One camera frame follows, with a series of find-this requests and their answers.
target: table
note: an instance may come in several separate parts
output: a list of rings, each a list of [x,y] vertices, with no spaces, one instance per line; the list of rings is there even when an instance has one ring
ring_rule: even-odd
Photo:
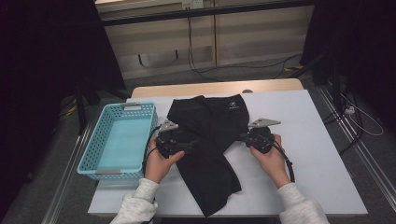
[[[272,126],[271,130],[282,135],[282,144],[294,164],[296,183],[301,192],[318,201],[328,216],[367,214],[308,92],[297,79],[190,84],[187,88],[185,85],[142,87],[137,88],[128,101],[154,101],[161,123],[174,98],[190,98],[204,93],[208,93],[205,94],[207,97],[229,96],[246,88],[254,91],[242,93],[250,121],[264,117],[282,122]],[[230,196],[226,206],[212,217],[271,217],[284,210],[275,185],[244,143],[235,142],[224,155],[238,175],[242,191]],[[136,187],[135,180],[101,180],[89,213],[115,216],[123,194]],[[175,165],[162,181],[156,200],[160,205],[156,217],[203,216]]]

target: white logo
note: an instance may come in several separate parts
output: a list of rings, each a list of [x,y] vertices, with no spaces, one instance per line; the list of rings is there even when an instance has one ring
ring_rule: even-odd
[[[230,102],[230,108],[229,109],[237,109],[239,106],[236,105],[235,102]]]

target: white table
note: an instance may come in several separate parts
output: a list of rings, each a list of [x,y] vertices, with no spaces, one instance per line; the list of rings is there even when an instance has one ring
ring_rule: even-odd
[[[282,145],[293,162],[296,184],[307,198],[318,201],[328,216],[367,214],[307,91],[244,93],[242,96],[247,104],[250,121],[267,118],[282,122],[272,126],[271,130],[281,134]],[[159,123],[162,123],[174,98],[191,97],[134,98],[128,101],[155,102]],[[212,217],[270,217],[284,210],[275,185],[244,143],[235,142],[224,155],[234,168],[242,191],[230,196],[227,204]],[[122,196],[136,187],[137,182],[132,180],[101,180],[89,213],[115,216]],[[203,216],[175,165],[162,181],[156,200],[160,205],[156,217]]]

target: hand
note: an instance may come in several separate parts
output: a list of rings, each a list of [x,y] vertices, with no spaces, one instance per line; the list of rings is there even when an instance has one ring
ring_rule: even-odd
[[[280,135],[274,133],[274,140],[281,146]],[[277,188],[291,182],[286,174],[285,159],[276,148],[272,147],[268,153],[262,154],[256,148],[250,147],[250,152],[260,162],[262,169],[271,177]]]
[[[168,174],[171,166],[183,158],[185,152],[179,151],[175,155],[169,157],[169,159],[166,159],[156,147],[156,139],[157,137],[153,137],[149,142],[149,148],[153,151],[151,151],[151,153],[148,155],[145,178],[159,184],[161,180]]]

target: person's right hand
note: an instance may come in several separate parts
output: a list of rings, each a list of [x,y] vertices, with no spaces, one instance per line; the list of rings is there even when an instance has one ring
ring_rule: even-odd
[[[282,146],[280,135],[274,133],[274,140]],[[268,153],[262,154],[256,148],[250,147],[250,152],[260,162],[262,169],[271,177],[277,188],[291,182],[286,173],[285,159],[276,148],[272,147]]]

